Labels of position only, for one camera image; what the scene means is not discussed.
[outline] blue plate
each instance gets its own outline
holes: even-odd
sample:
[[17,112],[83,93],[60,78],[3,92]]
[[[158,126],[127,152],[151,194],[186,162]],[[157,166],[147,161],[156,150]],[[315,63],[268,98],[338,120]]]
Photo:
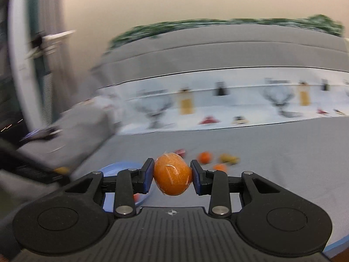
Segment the blue plate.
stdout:
[[[110,164],[106,167],[103,167],[100,169],[100,171],[103,172],[104,176],[114,176],[114,175],[117,175],[119,171],[122,171],[124,169],[129,169],[129,168],[140,169],[142,166],[143,164],[140,164],[139,162],[120,161],[114,164]],[[136,206],[140,205],[149,196],[150,191],[147,194],[139,194],[139,199],[136,202]],[[104,211],[110,212],[110,213],[113,212],[114,197],[115,197],[115,193],[105,194],[105,200],[103,205]]]

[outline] circular pad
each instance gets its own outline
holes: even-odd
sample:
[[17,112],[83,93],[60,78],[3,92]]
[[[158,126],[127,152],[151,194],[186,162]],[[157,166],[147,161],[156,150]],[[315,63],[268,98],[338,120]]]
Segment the circular pad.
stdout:
[[236,217],[242,238],[268,254],[300,257],[324,249],[332,232],[328,214],[296,195],[261,194]]
[[294,232],[303,228],[308,219],[301,211],[292,208],[277,208],[267,214],[268,223],[286,232]]
[[79,215],[69,208],[52,208],[43,211],[38,217],[38,223],[48,231],[64,231],[76,224]]
[[46,255],[79,251],[97,242],[109,224],[107,214],[84,194],[63,194],[22,208],[13,220],[20,245]]

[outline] mandarin orange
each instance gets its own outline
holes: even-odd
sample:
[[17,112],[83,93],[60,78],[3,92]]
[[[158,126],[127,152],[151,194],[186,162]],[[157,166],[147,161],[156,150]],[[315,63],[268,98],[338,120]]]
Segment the mandarin orange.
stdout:
[[175,153],[164,153],[156,160],[153,176],[159,189],[170,196],[182,194],[193,180],[192,169]]
[[210,152],[202,152],[198,155],[198,162],[201,164],[209,164],[212,162],[212,154]]
[[224,171],[225,173],[227,173],[227,168],[225,164],[215,164],[213,166],[213,169],[216,171]]

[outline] yellow bottle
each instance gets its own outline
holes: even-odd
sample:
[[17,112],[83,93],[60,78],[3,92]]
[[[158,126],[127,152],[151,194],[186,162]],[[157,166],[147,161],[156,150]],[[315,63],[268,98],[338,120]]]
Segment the yellow bottle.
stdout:
[[189,88],[179,91],[179,110],[182,115],[194,113],[192,93]]
[[311,104],[310,102],[310,94],[309,94],[309,85],[306,82],[299,82],[298,86],[299,90],[299,98],[300,98],[300,105],[303,107],[309,106]]

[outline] gray tablecloth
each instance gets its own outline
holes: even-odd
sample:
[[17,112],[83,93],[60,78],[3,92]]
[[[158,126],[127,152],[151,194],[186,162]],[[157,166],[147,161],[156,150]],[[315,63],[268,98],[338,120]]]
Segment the gray tablecloth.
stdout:
[[[339,117],[247,128],[115,135],[73,177],[117,161],[156,159],[180,148],[187,150],[188,164],[205,150],[214,153],[214,163],[220,153],[229,152],[241,158],[238,165],[229,167],[230,176],[253,171],[321,206],[333,222],[332,243],[349,234],[348,128],[349,118]],[[209,205],[209,196],[197,196],[192,185],[177,197],[163,195],[154,182],[152,188],[144,206]],[[234,211],[241,208],[236,194],[232,194],[232,204]]]

